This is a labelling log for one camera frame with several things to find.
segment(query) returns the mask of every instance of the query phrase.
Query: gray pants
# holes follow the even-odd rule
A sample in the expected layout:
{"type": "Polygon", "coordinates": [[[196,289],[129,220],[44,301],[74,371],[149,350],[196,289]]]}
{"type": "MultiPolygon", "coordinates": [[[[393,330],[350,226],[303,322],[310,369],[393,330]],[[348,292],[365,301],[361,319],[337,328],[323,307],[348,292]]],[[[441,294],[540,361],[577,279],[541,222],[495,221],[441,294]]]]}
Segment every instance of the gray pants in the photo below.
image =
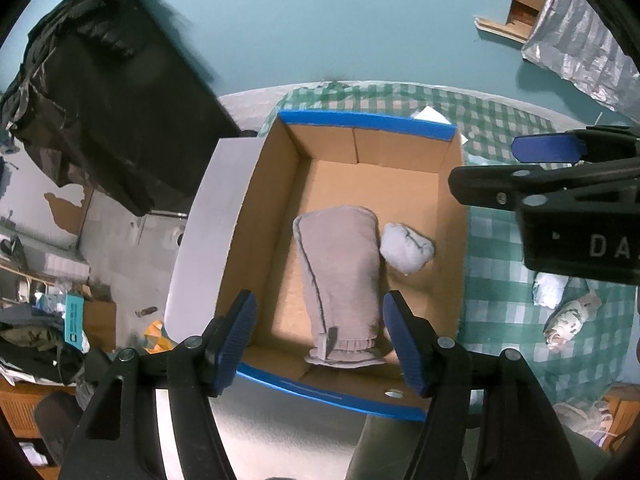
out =
{"type": "MultiPolygon", "coordinates": [[[[593,479],[607,463],[609,454],[588,438],[568,428],[563,429],[582,480],[593,479]]],[[[346,480],[402,480],[421,431],[421,422],[367,416],[346,480]]],[[[476,461],[479,436],[479,428],[467,430],[465,435],[462,461],[468,476],[471,476],[476,461]]]]}

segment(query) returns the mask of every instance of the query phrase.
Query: teal box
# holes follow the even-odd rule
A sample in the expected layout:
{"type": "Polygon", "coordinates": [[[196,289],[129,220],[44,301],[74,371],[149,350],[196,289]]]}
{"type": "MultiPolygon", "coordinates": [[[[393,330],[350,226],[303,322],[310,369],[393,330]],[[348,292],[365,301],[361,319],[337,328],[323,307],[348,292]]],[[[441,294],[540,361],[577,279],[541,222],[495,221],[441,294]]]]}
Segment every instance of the teal box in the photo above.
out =
{"type": "Polygon", "coordinates": [[[84,298],[66,295],[65,300],[65,342],[82,350],[82,311],[84,298]]]}

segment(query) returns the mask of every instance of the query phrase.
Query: beige folded clothing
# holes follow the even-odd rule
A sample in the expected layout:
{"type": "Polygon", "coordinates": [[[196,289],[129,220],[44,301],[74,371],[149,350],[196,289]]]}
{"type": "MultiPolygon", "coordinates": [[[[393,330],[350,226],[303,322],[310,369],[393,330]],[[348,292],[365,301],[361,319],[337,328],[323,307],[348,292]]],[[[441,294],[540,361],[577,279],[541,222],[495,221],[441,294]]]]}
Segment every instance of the beige folded clothing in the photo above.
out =
{"type": "Polygon", "coordinates": [[[309,363],[357,368],[384,362],[374,348],[380,318],[377,224],[373,212],[356,206],[293,221],[316,345],[305,358],[309,363]]]}

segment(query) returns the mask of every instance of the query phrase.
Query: open box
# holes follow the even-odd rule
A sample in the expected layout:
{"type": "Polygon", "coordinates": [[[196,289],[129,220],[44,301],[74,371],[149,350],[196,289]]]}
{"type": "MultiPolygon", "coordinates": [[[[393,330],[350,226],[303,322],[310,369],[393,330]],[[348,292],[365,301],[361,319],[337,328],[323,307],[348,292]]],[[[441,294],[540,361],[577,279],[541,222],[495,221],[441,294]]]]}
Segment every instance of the open box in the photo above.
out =
{"type": "Polygon", "coordinates": [[[404,384],[393,351],[383,365],[351,370],[304,360],[313,343],[292,222],[303,212],[359,205],[378,216],[380,228],[402,222],[432,239],[434,259],[415,274],[403,276],[382,260],[380,298],[400,290],[438,335],[454,337],[462,304],[466,210],[450,194],[447,179],[461,164],[460,136],[449,124],[358,112],[282,111],[249,182],[217,301],[216,313],[223,314],[243,288],[257,299],[258,321],[239,373],[352,410],[424,418],[425,400],[404,384]]]}

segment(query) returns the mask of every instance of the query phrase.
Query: silver curtain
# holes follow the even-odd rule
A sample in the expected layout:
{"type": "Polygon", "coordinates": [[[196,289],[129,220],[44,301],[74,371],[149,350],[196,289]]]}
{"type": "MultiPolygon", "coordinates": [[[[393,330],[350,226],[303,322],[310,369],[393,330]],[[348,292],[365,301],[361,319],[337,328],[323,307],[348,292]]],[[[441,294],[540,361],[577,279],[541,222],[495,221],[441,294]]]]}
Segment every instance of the silver curtain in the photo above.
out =
{"type": "Polygon", "coordinates": [[[545,0],[522,57],[640,122],[638,69],[586,0],[545,0]]]}

